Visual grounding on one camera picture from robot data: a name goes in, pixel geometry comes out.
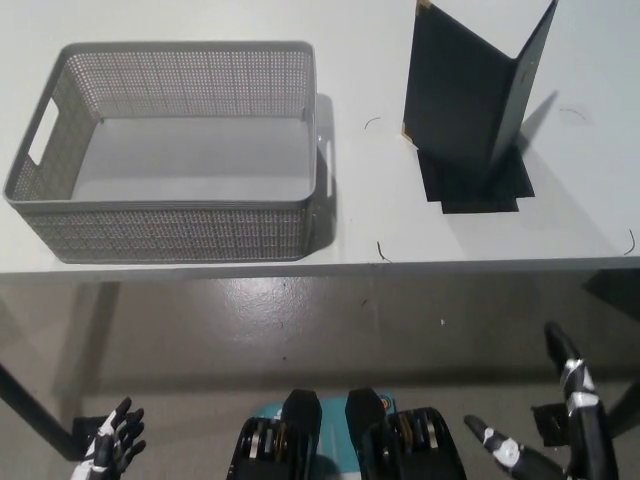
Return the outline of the robot right hand white black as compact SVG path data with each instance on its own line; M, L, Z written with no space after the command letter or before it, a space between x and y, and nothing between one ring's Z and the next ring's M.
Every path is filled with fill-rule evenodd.
M571 447L569 465L559 466L477 416L465 416L465 425L498 467L514 479L617 479L618 465L605 408L585 359L557 323L546 323L544 334L565 399Z

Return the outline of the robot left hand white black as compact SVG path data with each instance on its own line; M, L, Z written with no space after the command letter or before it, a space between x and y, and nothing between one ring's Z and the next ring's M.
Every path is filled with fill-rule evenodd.
M125 397L106 417L91 440L71 480L118 480L147 443L141 440L144 409L130 411L132 399Z

